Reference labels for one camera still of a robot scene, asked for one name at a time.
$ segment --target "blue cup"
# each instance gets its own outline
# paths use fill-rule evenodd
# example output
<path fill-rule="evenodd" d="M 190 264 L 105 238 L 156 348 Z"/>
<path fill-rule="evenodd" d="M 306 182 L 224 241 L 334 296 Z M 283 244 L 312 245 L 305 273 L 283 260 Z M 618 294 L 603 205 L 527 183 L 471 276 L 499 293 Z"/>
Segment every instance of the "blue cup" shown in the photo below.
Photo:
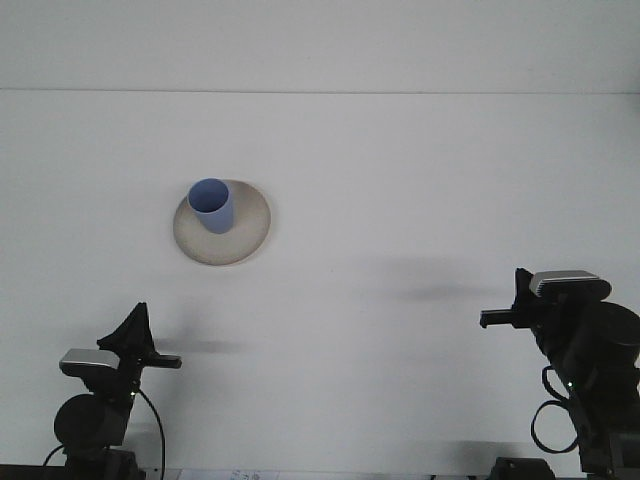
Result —
<path fill-rule="evenodd" d="M 196 182 L 189 190 L 187 202 L 210 232 L 225 233 L 233 227 L 233 199 L 222 180 L 205 178 Z"/>

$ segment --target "white surface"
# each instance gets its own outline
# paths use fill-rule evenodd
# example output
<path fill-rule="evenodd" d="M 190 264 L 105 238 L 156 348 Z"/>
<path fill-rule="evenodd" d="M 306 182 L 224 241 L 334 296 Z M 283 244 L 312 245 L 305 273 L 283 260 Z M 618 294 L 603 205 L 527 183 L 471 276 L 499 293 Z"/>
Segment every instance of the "white surface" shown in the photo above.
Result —
<path fill-rule="evenodd" d="M 265 472 L 252 470 L 183 470 L 178 480 L 430 480 L 430 475 L 380 475 L 374 473 Z M 438 480 L 468 480 L 440 476 Z"/>
<path fill-rule="evenodd" d="M 171 467 L 453 474 L 540 456 L 544 360 L 479 312 L 511 304 L 517 266 L 584 268 L 640 310 L 639 104 L 0 93 L 0 460 L 55 445 L 57 409 L 84 391 L 58 360 L 141 300 L 158 349 L 184 359 L 143 375 Z M 212 268 L 174 243 L 175 207 L 204 176 L 267 197 L 249 261 Z M 158 462 L 143 402 L 128 439 Z M 577 472 L 575 454 L 550 461 Z"/>
<path fill-rule="evenodd" d="M 0 87 L 638 92 L 637 0 L 0 0 Z"/>

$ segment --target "cable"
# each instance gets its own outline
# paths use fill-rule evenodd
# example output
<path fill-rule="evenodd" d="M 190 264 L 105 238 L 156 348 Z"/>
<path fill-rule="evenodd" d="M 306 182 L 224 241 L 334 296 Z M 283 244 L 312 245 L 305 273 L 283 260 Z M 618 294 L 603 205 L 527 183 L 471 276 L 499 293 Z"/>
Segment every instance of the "cable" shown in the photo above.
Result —
<path fill-rule="evenodd" d="M 166 440 L 164 437 L 164 428 L 162 428 L 162 421 L 160 420 L 160 415 L 158 415 L 158 411 L 156 410 L 156 407 L 154 407 L 153 403 L 151 403 L 151 400 L 149 400 L 149 397 L 147 397 L 147 395 L 140 389 L 138 389 L 138 392 L 140 393 L 140 395 L 142 395 L 142 398 L 144 398 L 144 400 L 149 404 L 149 408 L 151 408 L 151 411 L 153 412 L 153 414 L 156 417 L 156 420 L 158 421 L 158 427 L 160 428 L 160 440 L 162 443 L 162 466 L 160 470 L 160 480 L 164 480 L 165 463 L 166 463 L 166 458 L 165 458 Z"/>
<path fill-rule="evenodd" d="M 533 443 L 536 444 L 536 446 L 542 450 L 543 452 L 546 453 L 568 453 L 570 451 L 572 451 L 573 449 L 575 449 L 578 446 L 578 435 L 576 435 L 576 438 L 573 442 L 571 442 L 571 444 L 566 447 L 563 448 L 562 450 L 556 450 L 550 447 L 547 447 L 544 443 L 542 443 L 540 441 L 540 439 L 538 438 L 538 435 L 536 434 L 536 420 L 538 419 L 538 415 L 540 414 L 540 412 L 548 406 L 554 406 L 554 407 L 560 407 L 563 410 L 565 410 L 567 413 L 569 413 L 569 399 L 567 397 L 564 397 L 562 395 L 560 395 L 552 386 L 551 386 L 551 382 L 549 382 L 549 377 L 548 377 L 548 373 L 550 370 L 553 370 L 553 367 L 551 365 L 549 365 L 548 367 L 545 367 L 542 369 L 542 384 L 544 385 L 545 390 L 553 397 L 555 398 L 555 400 L 547 400 L 546 402 L 544 402 L 542 405 L 540 405 L 540 407 L 538 407 L 538 410 L 536 410 L 535 415 L 533 416 L 533 419 L 531 420 L 531 438 L 533 439 Z"/>
<path fill-rule="evenodd" d="M 49 463 L 49 460 L 51 460 L 51 457 L 53 457 L 56 454 L 56 452 L 59 452 L 63 448 L 64 448 L 64 445 L 60 445 L 60 446 L 54 448 L 53 450 L 51 450 L 51 452 L 49 452 L 49 455 L 47 455 L 47 458 L 44 459 L 44 463 L 42 464 L 42 466 L 46 467 L 47 464 Z"/>

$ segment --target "black mount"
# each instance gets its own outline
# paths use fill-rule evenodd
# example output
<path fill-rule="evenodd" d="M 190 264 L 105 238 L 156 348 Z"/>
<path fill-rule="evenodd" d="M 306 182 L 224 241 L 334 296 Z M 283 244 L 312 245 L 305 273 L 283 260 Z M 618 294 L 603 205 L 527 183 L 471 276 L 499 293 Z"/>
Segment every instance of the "black mount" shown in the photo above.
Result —
<path fill-rule="evenodd" d="M 71 398 L 56 415 L 54 431 L 67 455 L 67 477 L 143 480 L 145 474 L 138 468 L 135 454 L 111 446 L 122 445 L 143 368 L 176 369 L 182 361 L 156 351 L 146 303 L 138 303 L 113 333 L 97 343 L 100 350 L 117 356 L 111 355 L 117 366 L 97 362 L 90 355 L 60 363 L 65 374 L 81 378 L 92 392 Z"/>
<path fill-rule="evenodd" d="M 487 480 L 556 480 L 556 476 L 539 458 L 498 457 Z"/>
<path fill-rule="evenodd" d="M 640 318 L 620 305 L 603 302 L 611 292 L 609 283 L 582 273 L 587 275 L 572 279 L 547 275 L 534 293 L 534 275 L 517 269 L 512 307 L 483 311 L 480 325 L 511 324 L 533 332 L 568 392 L 568 397 L 556 396 L 547 388 L 569 412 L 588 478 L 638 480 L 640 371 L 635 362 L 640 353 Z"/>

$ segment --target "beige plate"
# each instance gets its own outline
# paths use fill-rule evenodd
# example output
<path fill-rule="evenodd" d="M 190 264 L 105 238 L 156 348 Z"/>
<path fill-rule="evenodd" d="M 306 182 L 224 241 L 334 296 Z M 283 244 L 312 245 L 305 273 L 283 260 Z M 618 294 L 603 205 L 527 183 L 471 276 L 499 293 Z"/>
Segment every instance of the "beige plate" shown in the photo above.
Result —
<path fill-rule="evenodd" d="M 251 185 L 224 181 L 233 196 L 234 222 L 226 233 L 202 226 L 185 197 L 173 217 L 173 236 L 190 258 L 208 265 L 229 265 L 255 252 L 269 233 L 271 212 L 262 194 Z"/>

